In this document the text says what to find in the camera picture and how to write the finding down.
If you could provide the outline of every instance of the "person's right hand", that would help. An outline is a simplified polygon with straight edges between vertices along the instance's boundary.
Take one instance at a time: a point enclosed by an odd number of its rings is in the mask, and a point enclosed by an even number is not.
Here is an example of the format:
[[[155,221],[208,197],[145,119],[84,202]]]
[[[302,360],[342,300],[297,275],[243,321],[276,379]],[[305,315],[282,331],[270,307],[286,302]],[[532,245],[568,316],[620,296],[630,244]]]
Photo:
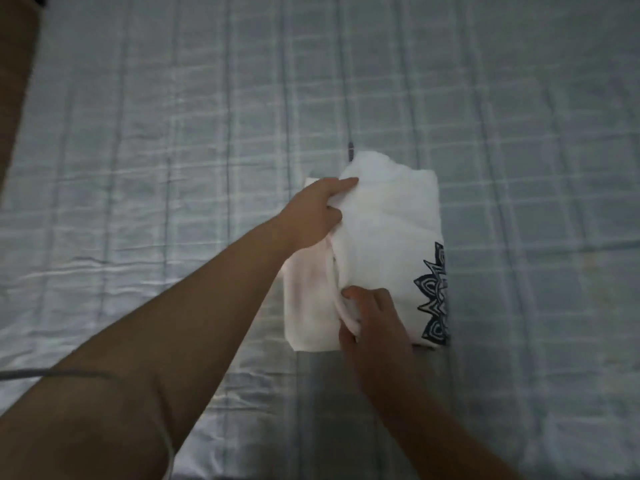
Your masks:
[[[362,322],[358,341],[340,322],[340,346],[353,366],[360,387],[380,409],[395,408],[397,400],[420,391],[419,374],[409,336],[386,289],[351,286],[342,291],[354,300]]]

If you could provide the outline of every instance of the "hand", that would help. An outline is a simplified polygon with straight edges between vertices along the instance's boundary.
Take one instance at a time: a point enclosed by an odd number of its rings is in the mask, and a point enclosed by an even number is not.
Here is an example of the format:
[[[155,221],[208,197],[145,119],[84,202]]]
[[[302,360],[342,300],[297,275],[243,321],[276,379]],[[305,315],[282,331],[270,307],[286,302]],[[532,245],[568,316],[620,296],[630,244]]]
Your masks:
[[[400,407],[398,401],[421,387],[412,345],[389,291],[350,286],[342,295],[356,302],[362,317],[357,342],[340,323],[340,347],[347,362],[375,408]]]
[[[298,192],[276,217],[291,239],[293,252],[322,241],[342,220],[340,210],[327,206],[329,197],[347,192],[358,183],[356,177],[339,180],[322,178]]]

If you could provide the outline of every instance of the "bed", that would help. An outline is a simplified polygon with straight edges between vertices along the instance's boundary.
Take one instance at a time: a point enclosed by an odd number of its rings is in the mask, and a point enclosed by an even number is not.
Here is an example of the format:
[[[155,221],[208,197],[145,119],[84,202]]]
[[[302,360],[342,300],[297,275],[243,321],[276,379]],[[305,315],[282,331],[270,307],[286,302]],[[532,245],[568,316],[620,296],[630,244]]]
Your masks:
[[[438,175],[460,421],[530,478],[638,478],[639,8],[50,0],[0,213],[0,367],[52,365],[352,141]],[[288,346],[278,280],[174,476],[415,473],[340,355]]]

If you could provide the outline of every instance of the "person's left hand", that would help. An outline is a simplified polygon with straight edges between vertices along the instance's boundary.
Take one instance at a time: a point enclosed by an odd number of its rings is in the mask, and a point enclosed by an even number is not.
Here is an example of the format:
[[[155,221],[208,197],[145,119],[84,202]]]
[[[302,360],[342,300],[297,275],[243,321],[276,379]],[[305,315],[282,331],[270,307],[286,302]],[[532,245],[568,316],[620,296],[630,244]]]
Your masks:
[[[342,220],[342,213],[326,203],[329,197],[350,190],[358,183],[356,177],[322,178],[297,193],[277,215],[276,220],[286,237],[291,240],[292,251],[308,248],[322,241]]]

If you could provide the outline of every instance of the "finger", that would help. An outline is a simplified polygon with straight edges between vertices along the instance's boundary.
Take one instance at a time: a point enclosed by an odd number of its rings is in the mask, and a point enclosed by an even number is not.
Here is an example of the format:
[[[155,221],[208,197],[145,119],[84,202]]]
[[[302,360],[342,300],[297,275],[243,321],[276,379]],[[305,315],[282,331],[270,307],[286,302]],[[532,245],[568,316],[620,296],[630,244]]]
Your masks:
[[[318,183],[320,182],[322,182],[322,192],[329,198],[354,188],[358,183],[358,177],[350,177],[343,180],[339,180],[338,178],[323,178],[322,180],[318,180]]]
[[[347,325],[340,320],[340,331],[338,332],[338,339],[340,340],[340,348],[347,355],[347,358],[351,358],[356,348],[356,338],[351,331],[347,328]]]
[[[369,323],[370,320],[380,316],[380,307],[370,290],[360,288],[359,286],[350,286],[342,291],[342,295],[345,298],[354,300],[356,303],[362,318],[363,330],[367,327],[367,323]]]
[[[380,307],[380,310],[385,312],[388,310],[395,310],[394,300],[391,298],[391,293],[386,288],[378,288],[373,290],[373,297],[376,299],[376,303]]]
[[[342,212],[335,207],[327,207],[329,229],[333,229],[342,221]]]

